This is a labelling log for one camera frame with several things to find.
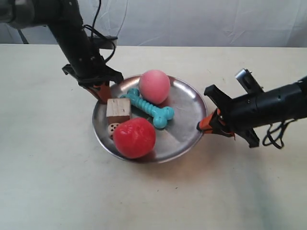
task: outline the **white backdrop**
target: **white backdrop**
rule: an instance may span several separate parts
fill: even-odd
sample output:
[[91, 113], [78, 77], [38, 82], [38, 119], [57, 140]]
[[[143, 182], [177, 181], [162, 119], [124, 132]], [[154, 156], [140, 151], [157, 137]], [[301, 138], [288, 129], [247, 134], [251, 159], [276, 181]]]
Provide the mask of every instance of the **white backdrop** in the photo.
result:
[[[79, 0], [91, 23], [98, 0]], [[97, 29], [131, 46], [307, 47], [307, 0], [103, 0]], [[47, 28], [30, 43], [55, 43]]]

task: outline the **white table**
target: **white table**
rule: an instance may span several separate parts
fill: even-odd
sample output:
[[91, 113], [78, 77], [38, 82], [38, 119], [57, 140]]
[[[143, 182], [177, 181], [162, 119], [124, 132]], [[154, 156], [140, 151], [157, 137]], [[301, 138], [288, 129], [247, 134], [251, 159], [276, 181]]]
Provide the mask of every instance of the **white table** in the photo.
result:
[[[268, 91], [305, 76], [306, 60], [302, 48], [119, 47], [109, 65], [237, 97], [241, 68]], [[127, 163], [96, 140], [96, 100], [65, 64], [58, 46], [0, 46], [1, 230], [306, 229], [307, 119], [289, 126], [283, 150], [206, 135], [172, 162]]]

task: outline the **rubber bone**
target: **rubber bone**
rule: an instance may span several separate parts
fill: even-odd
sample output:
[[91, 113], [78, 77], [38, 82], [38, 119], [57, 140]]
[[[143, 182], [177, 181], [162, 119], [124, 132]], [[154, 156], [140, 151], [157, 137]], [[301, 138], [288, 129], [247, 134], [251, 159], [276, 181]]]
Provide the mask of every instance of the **rubber bone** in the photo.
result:
[[174, 109], [169, 106], [158, 108], [142, 99], [140, 97], [140, 91], [136, 88], [129, 89], [127, 94], [122, 95], [121, 98], [129, 98], [133, 106], [152, 116], [154, 119], [153, 125], [156, 128], [165, 128], [167, 121], [173, 119], [175, 114]]

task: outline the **blue bone toy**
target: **blue bone toy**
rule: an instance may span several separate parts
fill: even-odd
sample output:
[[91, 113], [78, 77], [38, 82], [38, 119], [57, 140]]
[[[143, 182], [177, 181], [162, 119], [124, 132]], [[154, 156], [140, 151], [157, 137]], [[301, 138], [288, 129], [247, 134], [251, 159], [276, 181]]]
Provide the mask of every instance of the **blue bone toy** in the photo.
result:
[[153, 125], [156, 128], [165, 128], [167, 121], [173, 119], [175, 114], [174, 109], [169, 106], [158, 108], [142, 99], [140, 91], [136, 88], [129, 89], [127, 94], [122, 95], [121, 98], [129, 98], [132, 105], [152, 116]]

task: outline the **wooden cube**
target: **wooden cube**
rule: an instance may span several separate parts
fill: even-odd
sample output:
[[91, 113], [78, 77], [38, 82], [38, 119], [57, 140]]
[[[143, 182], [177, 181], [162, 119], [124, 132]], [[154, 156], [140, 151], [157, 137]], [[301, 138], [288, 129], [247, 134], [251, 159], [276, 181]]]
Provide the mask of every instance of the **wooden cube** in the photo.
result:
[[109, 124], [123, 123], [131, 118], [131, 102], [129, 98], [108, 99], [106, 117]]

